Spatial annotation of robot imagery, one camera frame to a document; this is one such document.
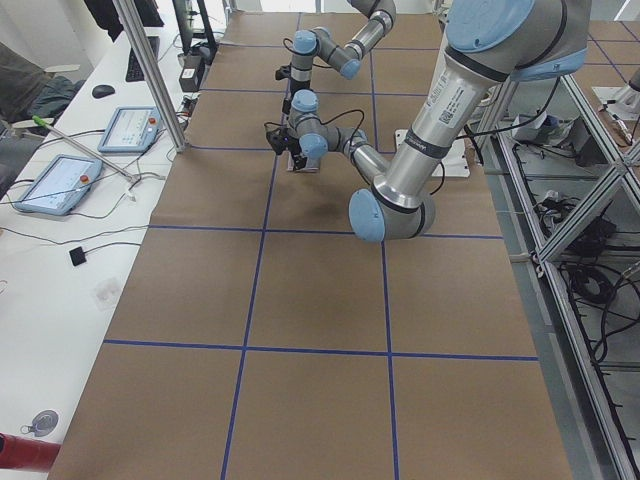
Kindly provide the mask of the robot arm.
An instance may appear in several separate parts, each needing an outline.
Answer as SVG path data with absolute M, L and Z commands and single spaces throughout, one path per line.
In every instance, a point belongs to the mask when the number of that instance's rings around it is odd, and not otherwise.
M 363 56 L 393 28 L 393 2 L 352 5 L 368 22 L 345 46 L 334 42 L 325 28 L 301 30 L 294 37 L 285 146 L 311 165 L 335 151 L 351 161 L 368 184 L 349 202 L 350 224 L 358 238 L 375 243 L 414 238 L 435 219 L 425 184 L 483 96 L 507 79 L 542 80 L 577 71 L 586 58 L 591 4 L 453 2 L 444 29 L 444 70 L 392 160 L 381 156 L 361 131 L 324 124 L 317 114 L 316 94 L 309 88 L 316 58 L 353 78 Z
M 353 79 L 361 61 L 376 44 L 393 29 L 396 5 L 391 0 L 354 0 L 349 4 L 367 19 L 366 25 L 344 46 L 336 43 L 328 29 L 316 27 L 298 30 L 292 40 L 291 61 L 275 72 L 275 78 L 289 80 L 290 95 L 283 101 L 282 112 L 288 115 L 293 96 L 300 90 L 310 90 L 314 59 L 323 60 L 341 76 Z

